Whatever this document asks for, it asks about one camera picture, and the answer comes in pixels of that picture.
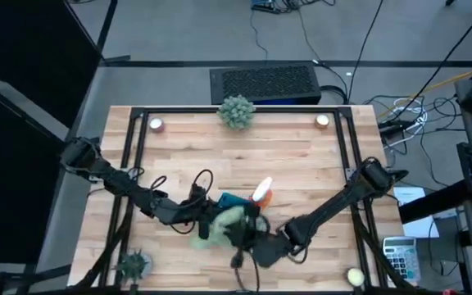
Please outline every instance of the green succulent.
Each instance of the green succulent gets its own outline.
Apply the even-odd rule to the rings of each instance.
[[[121,257],[121,262],[116,265],[116,270],[121,272],[125,281],[131,279],[136,284],[138,279],[142,278],[141,275],[146,265],[147,262],[141,255],[140,249],[139,252],[124,254]]]
[[[246,129],[251,125],[256,108],[246,98],[238,95],[224,100],[217,114],[231,129]]]

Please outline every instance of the white cable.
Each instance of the white cable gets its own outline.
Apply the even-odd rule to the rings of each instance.
[[[398,102],[400,102],[401,100],[404,100],[406,98],[398,98],[397,100],[394,101],[393,105],[396,106],[398,104]],[[418,101],[418,100],[415,100],[413,101],[415,103],[417,103],[419,106],[418,107],[408,107],[407,109],[405,109],[405,111],[410,111],[410,112],[413,112],[415,114],[422,114],[418,119],[416,119],[416,122],[410,126],[410,127],[407,127],[406,128],[406,131],[408,130],[411,130],[411,129],[414,129],[416,127],[418,127],[418,129],[408,138],[404,138],[402,140],[398,140],[396,141],[395,143],[391,143],[391,144],[388,144],[386,145],[385,147],[383,147],[384,149],[385,148],[392,148],[400,143],[404,143],[408,140],[411,140],[413,139],[425,126],[425,123],[427,123],[427,119],[428,119],[428,113],[426,110],[424,110],[424,107],[422,106],[422,102]],[[401,110],[404,110],[404,107],[395,107],[394,109],[391,110],[392,113],[397,113]]]

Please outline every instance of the white paper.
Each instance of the white paper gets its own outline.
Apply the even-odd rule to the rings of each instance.
[[[421,197],[425,197],[425,191],[423,188],[403,188],[395,187],[394,188],[394,197],[399,201],[398,206],[412,202]],[[429,238],[429,227],[433,222],[432,216],[427,216],[421,220],[416,220],[403,225],[403,232],[406,237],[415,237],[415,238]],[[438,230],[436,224],[433,224],[431,229],[430,238],[439,238]]]

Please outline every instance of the calculator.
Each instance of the calculator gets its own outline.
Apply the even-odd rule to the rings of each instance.
[[[416,239],[390,237],[383,239],[383,253],[394,269],[408,282],[420,280],[420,266],[416,253]]]

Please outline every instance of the black panel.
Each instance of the black panel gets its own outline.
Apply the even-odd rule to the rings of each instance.
[[[61,145],[0,103],[0,262],[39,258]]]
[[[62,0],[0,1],[0,79],[68,128],[99,58]]]

